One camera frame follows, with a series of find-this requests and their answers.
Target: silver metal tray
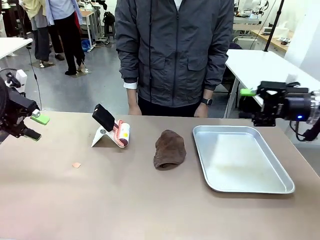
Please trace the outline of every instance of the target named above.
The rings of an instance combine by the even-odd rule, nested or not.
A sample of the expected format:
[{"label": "silver metal tray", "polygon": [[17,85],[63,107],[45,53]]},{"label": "silver metal tray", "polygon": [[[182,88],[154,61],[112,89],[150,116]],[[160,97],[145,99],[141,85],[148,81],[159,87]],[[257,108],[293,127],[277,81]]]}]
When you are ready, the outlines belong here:
[{"label": "silver metal tray", "polygon": [[207,184],[218,192],[291,194],[295,184],[261,134],[248,126],[196,126]]}]

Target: table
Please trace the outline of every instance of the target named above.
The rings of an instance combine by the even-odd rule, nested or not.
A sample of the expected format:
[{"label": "table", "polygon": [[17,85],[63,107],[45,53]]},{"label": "table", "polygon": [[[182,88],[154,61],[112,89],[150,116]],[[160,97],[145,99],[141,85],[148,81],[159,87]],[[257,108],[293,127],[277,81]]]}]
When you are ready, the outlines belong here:
[{"label": "table", "polygon": [[24,39],[22,37],[0,37],[0,59],[32,43],[32,41],[32,38]]},{"label": "table", "polygon": [[[262,40],[264,43],[267,43],[268,39],[269,39],[269,36],[268,35],[262,35],[262,33],[259,33],[259,29],[254,29],[254,30],[250,30],[251,33],[257,38],[258,40]],[[294,37],[294,32],[293,31],[289,31],[288,33],[288,38],[292,39]],[[273,37],[271,39],[271,43],[270,45],[272,47],[275,47],[275,49],[283,52],[284,54],[287,52],[288,50],[288,46],[287,45],[282,45],[280,41],[277,41],[278,37]]]},{"label": "table", "polygon": [[95,37],[94,26],[93,26],[95,24],[95,22],[96,22],[96,19],[95,19],[95,17],[92,17],[92,16],[95,16],[95,12],[94,11],[82,10],[82,9],[80,9],[80,11],[81,11],[82,18],[85,19],[85,23],[86,23],[86,27],[87,27],[86,29],[88,31],[90,49],[87,52],[90,53],[92,51],[92,49],[94,49],[95,46],[96,46],[96,43],[94,43],[93,39],[92,39],[92,38],[94,38],[94,39],[96,38]]},{"label": "table", "polygon": [[260,22],[261,21],[259,19],[253,19],[249,17],[239,17],[239,16],[233,17],[234,24],[260,24]]},{"label": "table", "polygon": [[233,24],[234,31],[253,31],[261,28],[260,25],[252,25],[252,24]]},{"label": "table", "polygon": [[[258,128],[296,185],[292,195],[218,193],[207,187],[192,129],[250,126],[243,119],[120,116],[131,125],[125,149],[104,137],[91,114],[46,112],[27,120],[40,141],[0,145],[0,236],[33,240],[318,240],[320,178],[277,127]],[[171,129],[185,162],[155,170],[155,142]],[[79,162],[82,166],[73,168]]]},{"label": "table", "polygon": [[[272,51],[230,49],[227,54],[229,58],[226,65],[235,75],[235,81],[225,110],[225,118],[230,115],[239,83],[244,88],[257,89],[261,81],[286,82],[288,74],[294,74],[302,88],[309,88],[310,91],[320,89],[318,80]],[[260,97],[255,96],[254,99],[260,106],[263,105]]]}]

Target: black shoe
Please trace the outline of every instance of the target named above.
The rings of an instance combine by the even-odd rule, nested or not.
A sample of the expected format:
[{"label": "black shoe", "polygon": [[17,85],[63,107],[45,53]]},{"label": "black shoe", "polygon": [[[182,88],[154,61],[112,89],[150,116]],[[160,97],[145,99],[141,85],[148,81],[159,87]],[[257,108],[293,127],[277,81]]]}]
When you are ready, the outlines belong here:
[{"label": "black shoe", "polygon": [[77,74],[77,71],[66,71],[65,73],[64,73],[65,75],[68,75],[68,76],[72,76],[72,75],[76,75]]},{"label": "black shoe", "polygon": [[56,59],[58,59],[59,61],[65,60],[64,56],[62,56],[61,54],[56,54],[54,57],[55,57]]}]

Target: wristwatch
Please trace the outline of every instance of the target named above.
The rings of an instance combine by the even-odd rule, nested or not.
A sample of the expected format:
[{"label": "wristwatch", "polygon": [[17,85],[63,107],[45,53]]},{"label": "wristwatch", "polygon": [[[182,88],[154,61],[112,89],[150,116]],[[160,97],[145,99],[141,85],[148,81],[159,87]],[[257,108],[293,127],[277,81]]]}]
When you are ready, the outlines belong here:
[{"label": "wristwatch", "polygon": [[205,99],[205,98],[202,98],[201,100],[201,103],[205,104],[205,105],[208,105],[208,106],[211,106],[213,100],[212,99]]}]

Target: gray jacket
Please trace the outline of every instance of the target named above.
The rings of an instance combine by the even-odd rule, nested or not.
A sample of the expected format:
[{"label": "gray jacket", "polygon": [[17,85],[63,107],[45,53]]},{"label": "gray jacket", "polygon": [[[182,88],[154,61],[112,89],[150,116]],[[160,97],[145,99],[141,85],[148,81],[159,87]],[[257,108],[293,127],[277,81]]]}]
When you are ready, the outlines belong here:
[{"label": "gray jacket", "polygon": [[233,13],[233,0],[183,0],[179,11],[174,0],[118,0],[115,38],[122,78],[137,82],[138,95],[154,104],[198,103],[204,89],[214,90],[222,81]]}]

